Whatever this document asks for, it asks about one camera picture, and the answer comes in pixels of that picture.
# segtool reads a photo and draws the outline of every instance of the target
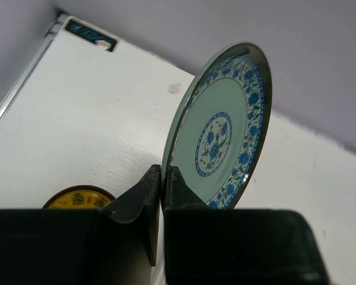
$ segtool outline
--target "plate center medallion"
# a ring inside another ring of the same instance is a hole
[[[223,162],[230,147],[232,122],[230,116],[220,112],[205,125],[195,151],[195,166],[199,175],[212,175]]]

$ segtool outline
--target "blue flower design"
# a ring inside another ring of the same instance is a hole
[[[249,154],[247,153],[241,153],[241,155],[239,156],[239,163],[240,164],[245,164],[249,161]]]
[[[221,75],[223,76],[226,76],[228,73],[231,72],[231,68],[224,68],[222,71],[221,71]]]
[[[225,135],[227,133],[227,130],[228,130],[228,124],[224,123],[223,126],[221,127],[220,134]]]
[[[251,80],[253,77],[254,73],[252,70],[248,70],[247,72],[245,72],[244,74],[244,79],[245,80]]]
[[[249,134],[254,137],[257,134],[257,127],[256,126],[251,126],[249,128]]]
[[[233,72],[232,77],[233,77],[233,78],[236,78],[236,77],[239,76],[239,74],[240,74],[240,71],[237,69],[237,70],[235,70],[235,71]]]
[[[209,151],[209,157],[211,160],[215,159],[216,156],[218,155],[220,151],[220,145],[216,142],[212,145],[210,151]]]
[[[254,104],[257,103],[258,100],[259,100],[259,95],[256,92],[253,92],[248,98],[248,105],[253,106]]]
[[[214,136],[214,132],[213,131],[209,131],[207,134],[207,142],[210,144],[212,143],[212,141],[214,140],[215,136]]]
[[[227,189],[227,194],[228,194],[228,195],[232,195],[232,194],[233,194],[233,191],[235,191],[235,187],[234,187],[231,183],[229,183],[229,184],[227,185],[226,189]]]
[[[217,209],[218,208],[218,204],[214,200],[210,201],[208,205],[212,209]]]

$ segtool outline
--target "white wooden surface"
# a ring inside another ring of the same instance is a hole
[[[60,32],[0,124],[0,208],[40,208],[77,184],[119,196],[161,162],[192,78],[122,40],[109,53]],[[356,285],[356,156],[273,113],[237,207],[299,211],[333,280]]]

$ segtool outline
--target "plate rim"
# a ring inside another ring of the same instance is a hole
[[[233,199],[230,201],[229,205],[224,207],[224,209],[229,209],[229,208],[234,208],[238,201],[240,200],[241,196],[243,195],[247,185],[249,184],[249,180],[251,179],[253,172],[256,168],[257,162],[259,160],[262,148],[263,148],[263,143],[265,142],[267,130],[268,130],[268,125],[270,121],[270,115],[271,115],[271,105],[272,105],[272,77],[271,77],[271,69],[269,67],[268,60],[265,56],[265,54],[262,52],[262,50],[256,46],[253,43],[249,42],[237,42],[237,43],[232,43],[223,49],[221,49],[219,52],[217,52],[207,63],[203,66],[203,68],[200,70],[200,72],[197,74],[197,76],[194,77],[192,80],[190,86],[187,88],[185,95],[182,97],[182,100],[176,110],[176,113],[174,114],[173,120],[170,125],[169,133],[167,135],[167,139],[165,142],[164,146],[164,152],[163,152],[163,158],[162,158],[162,164],[161,164],[161,183],[162,185],[165,186],[165,181],[166,181],[166,174],[168,172],[168,167],[169,167],[169,160],[172,155],[172,152],[174,150],[174,145],[173,141],[176,139],[178,135],[178,130],[179,126],[182,123],[183,117],[184,117],[184,112],[186,111],[188,106],[188,103],[190,103],[191,97],[193,96],[195,90],[199,87],[199,83],[206,77],[206,74],[211,71],[211,68],[215,66],[218,63],[218,60],[223,57],[225,53],[229,53],[233,49],[241,49],[241,48],[248,48],[248,49],[255,49],[258,53],[260,53],[261,56],[261,61],[266,65],[264,70],[261,70],[251,59],[251,61],[255,66],[256,69],[259,71],[262,82],[263,82],[263,98],[264,98],[264,104],[263,104],[263,119],[262,119],[262,124],[261,124],[261,132],[260,132],[260,137],[257,141],[256,145],[256,151],[255,155],[252,158],[250,167],[249,167],[249,172],[248,172],[248,178],[246,179],[245,183],[240,187],[240,189],[237,190],[237,193],[233,197]]]

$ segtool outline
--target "plate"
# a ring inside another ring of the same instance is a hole
[[[43,208],[49,209],[96,209],[103,208],[115,197],[96,186],[79,185],[54,195]]]
[[[196,76],[174,116],[162,178],[178,166],[186,184],[211,208],[234,208],[265,139],[271,113],[268,61],[251,43],[218,52]]]

